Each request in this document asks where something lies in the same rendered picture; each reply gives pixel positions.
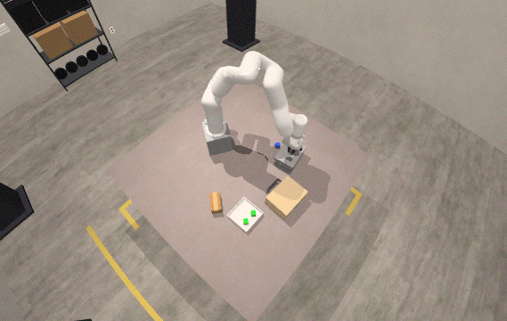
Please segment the brown cardboard box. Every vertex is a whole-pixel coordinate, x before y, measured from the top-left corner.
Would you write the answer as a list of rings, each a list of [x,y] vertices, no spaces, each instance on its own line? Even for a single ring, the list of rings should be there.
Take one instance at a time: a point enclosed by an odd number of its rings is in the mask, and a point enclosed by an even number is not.
[[[210,196],[210,208],[211,208],[212,214],[222,213],[220,192],[209,193],[209,196]]]

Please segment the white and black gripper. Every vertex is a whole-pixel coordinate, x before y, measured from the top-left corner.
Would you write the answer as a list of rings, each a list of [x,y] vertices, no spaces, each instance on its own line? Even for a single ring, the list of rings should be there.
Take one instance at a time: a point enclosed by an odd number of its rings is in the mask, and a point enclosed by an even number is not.
[[[298,144],[298,149],[297,151],[302,151],[302,145],[304,143],[304,137],[302,137],[301,139],[298,140],[297,144]],[[288,152],[290,151],[290,147],[288,146]],[[291,154],[293,154],[295,152],[295,150],[292,150]]]

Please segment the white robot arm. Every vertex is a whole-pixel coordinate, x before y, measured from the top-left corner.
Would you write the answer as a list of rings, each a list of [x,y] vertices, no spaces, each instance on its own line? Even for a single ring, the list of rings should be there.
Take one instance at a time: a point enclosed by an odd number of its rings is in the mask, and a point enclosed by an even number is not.
[[[259,71],[265,74],[263,89],[270,104],[276,128],[279,134],[284,137],[282,143],[296,151],[298,140],[306,137],[304,132],[307,126],[307,117],[303,114],[289,112],[288,100],[282,85],[283,69],[263,54],[254,51],[245,54],[239,68],[222,67],[210,80],[201,99],[201,105],[204,107],[206,115],[204,120],[207,122],[206,132],[212,137],[220,137],[225,133],[226,124],[223,122],[222,108],[220,107],[222,98],[229,93],[234,84],[249,85],[254,83],[258,78]]]

